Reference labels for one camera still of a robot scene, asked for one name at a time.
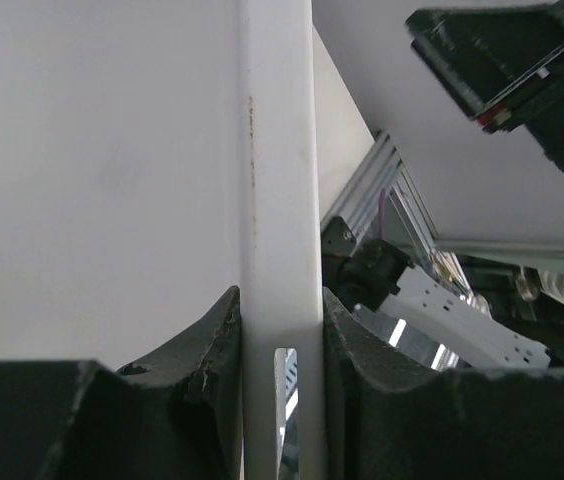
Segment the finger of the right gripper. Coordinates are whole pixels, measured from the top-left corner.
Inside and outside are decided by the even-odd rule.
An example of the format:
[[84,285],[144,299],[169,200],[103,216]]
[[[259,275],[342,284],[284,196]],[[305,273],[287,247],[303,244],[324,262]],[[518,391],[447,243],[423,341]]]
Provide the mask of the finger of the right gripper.
[[406,28],[413,50],[469,118],[564,42],[554,4],[422,8]]

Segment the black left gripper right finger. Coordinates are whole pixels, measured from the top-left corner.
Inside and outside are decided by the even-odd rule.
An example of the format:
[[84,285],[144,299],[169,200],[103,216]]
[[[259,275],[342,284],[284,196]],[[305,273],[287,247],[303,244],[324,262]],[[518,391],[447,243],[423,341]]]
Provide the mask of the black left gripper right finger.
[[422,366],[324,299],[332,479],[564,479],[564,369]]

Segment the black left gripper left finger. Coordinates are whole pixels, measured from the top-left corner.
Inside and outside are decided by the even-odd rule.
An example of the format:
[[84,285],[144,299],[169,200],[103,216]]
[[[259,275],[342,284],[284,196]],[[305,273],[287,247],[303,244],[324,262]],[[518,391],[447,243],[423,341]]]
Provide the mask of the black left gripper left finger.
[[236,479],[240,292],[118,370],[0,361],[0,479]]

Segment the white plastic tub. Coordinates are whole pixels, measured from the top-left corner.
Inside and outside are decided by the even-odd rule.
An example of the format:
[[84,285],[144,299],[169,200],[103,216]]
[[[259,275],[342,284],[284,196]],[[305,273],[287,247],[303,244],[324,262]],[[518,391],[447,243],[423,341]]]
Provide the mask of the white plastic tub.
[[240,292],[241,463],[330,479],[318,143],[366,133],[320,1],[0,1],[0,361],[118,370]]

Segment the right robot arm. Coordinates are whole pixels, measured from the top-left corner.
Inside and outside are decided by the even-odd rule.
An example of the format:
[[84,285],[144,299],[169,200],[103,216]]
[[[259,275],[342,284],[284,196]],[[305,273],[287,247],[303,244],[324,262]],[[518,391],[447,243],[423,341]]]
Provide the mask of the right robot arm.
[[376,141],[325,216],[328,475],[564,479],[564,1],[320,1]]

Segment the aluminium mounting rail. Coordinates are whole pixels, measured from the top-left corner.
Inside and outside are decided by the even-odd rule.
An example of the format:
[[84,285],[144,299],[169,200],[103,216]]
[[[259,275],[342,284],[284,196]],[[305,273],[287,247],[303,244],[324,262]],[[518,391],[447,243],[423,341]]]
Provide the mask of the aluminium mounting rail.
[[340,216],[356,237],[375,235],[429,266],[442,252],[564,274],[564,247],[444,240],[385,131],[318,143],[321,229]]

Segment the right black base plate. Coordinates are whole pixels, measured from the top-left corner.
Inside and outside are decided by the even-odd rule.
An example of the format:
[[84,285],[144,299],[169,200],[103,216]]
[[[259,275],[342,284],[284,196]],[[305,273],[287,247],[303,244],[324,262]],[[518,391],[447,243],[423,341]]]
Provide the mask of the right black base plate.
[[342,267],[348,262],[357,240],[347,223],[334,216],[321,233],[322,283],[333,291]]

